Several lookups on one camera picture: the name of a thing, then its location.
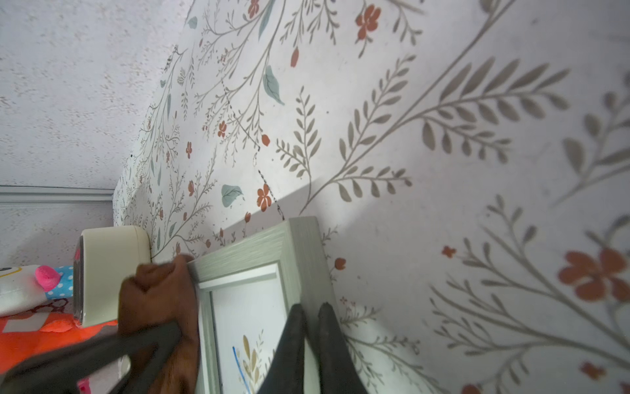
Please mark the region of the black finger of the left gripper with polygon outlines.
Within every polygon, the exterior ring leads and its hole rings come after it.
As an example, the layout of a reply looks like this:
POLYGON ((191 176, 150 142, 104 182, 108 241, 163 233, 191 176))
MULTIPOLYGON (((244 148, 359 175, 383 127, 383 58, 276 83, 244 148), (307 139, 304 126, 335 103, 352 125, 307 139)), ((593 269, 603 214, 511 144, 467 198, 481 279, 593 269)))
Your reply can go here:
POLYGON ((146 393, 181 339, 177 322, 145 328, 129 336, 112 334, 32 357, 1 376, 2 393, 78 393, 78 382, 124 356, 149 350, 139 374, 125 375, 112 393, 146 393))

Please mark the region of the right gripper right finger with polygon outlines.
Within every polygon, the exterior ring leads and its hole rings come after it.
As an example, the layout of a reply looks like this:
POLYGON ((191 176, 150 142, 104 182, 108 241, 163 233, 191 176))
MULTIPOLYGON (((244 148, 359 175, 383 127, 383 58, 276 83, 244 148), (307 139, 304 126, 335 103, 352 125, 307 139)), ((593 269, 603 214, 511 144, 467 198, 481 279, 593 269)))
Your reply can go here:
POLYGON ((333 307, 322 304, 318 312, 318 362, 320 389, 324 394, 367 394, 346 346, 333 307))

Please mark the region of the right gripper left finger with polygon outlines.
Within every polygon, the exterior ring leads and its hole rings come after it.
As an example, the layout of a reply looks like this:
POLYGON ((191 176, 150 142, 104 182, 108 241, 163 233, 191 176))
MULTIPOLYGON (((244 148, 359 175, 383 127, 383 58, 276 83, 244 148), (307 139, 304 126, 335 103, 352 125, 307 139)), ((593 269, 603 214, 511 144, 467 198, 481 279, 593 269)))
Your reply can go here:
POLYGON ((306 331, 306 316, 302 305, 292 305, 259 394, 304 392, 306 331))

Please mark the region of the brown cloth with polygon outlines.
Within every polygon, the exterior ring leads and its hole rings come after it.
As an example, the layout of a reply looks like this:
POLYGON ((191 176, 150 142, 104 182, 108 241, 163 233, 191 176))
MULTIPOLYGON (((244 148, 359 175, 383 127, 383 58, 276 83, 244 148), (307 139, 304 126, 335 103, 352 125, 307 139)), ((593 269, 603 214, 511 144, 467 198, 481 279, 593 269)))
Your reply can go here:
POLYGON ((165 264, 141 264, 121 284, 118 332, 123 336, 171 321, 181 338, 149 389, 150 393, 193 393, 200 367, 198 301, 188 254, 165 264))

